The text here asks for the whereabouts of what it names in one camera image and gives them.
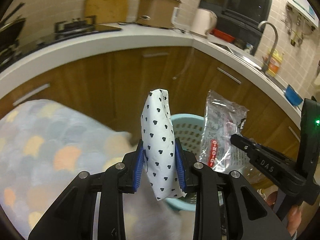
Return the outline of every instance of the silver screw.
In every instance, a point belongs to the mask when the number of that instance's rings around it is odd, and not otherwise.
[[[202,169],[202,168],[203,168],[203,164],[202,164],[202,163],[195,163],[195,164],[193,164],[193,166],[194,166],[196,169]]]
[[[118,170],[122,170],[122,169],[124,169],[124,167],[125,167],[124,163],[117,163],[116,164],[116,169],[118,169]]]
[[[232,171],[231,172],[231,176],[234,178],[239,178],[240,177],[240,173],[238,171]]]
[[[88,177],[88,173],[86,171],[81,171],[79,173],[79,178],[85,179],[86,177]]]

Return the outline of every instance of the white package with black hearts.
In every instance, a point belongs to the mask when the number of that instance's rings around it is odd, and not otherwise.
[[[157,200],[185,196],[179,186],[168,91],[149,93],[141,115],[145,169]]]

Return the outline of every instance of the white water heater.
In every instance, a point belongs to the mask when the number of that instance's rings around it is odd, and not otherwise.
[[[287,5],[297,15],[300,13],[307,20],[306,23],[311,27],[319,27],[319,18],[307,0],[287,0]]]

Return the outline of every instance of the red label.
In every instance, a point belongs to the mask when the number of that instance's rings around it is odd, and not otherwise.
[[[211,149],[210,149],[210,156],[208,160],[208,166],[213,167],[214,166],[214,160],[216,159],[218,151],[218,142],[215,139],[211,140]]]

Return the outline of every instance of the silver drawer handle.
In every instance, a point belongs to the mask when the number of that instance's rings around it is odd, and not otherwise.
[[[142,20],[145,20],[145,21],[150,21],[151,20],[151,18],[148,15],[141,15],[139,18],[142,19]]]
[[[297,138],[297,140],[300,142],[300,138],[299,138],[299,136],[294,132],[294,130],[289,126],[288,127],[289,128],[289,130],[293,133],[293,135],[295,136],[295,138]]]
[[[169,52],[158,52],[153,54],[143,54],[143,57],[159,57],[159,56],[168,56]]]
[[[234,76],[230,75],[228,72],[225,72],[223,69],[217,67],[217,69],[222,72],[223,74],[227,75],[228,77],[230,77],[231,79],[233,79],[234,81],[236,81],[238,84],[241,85],[241,81],[236,79]]]
[[[17,106],[18,104],[22,103],[23,101],[27,100],[28,98],[34,96],[35,94],[41,92],[42,90],[45,90],[46,88],[50,87],[50,83],[44,84],[41,87],[38,87],[31,92],[25,94],[24,96],[20,97],[17,101],[15,101],[12,105]]]

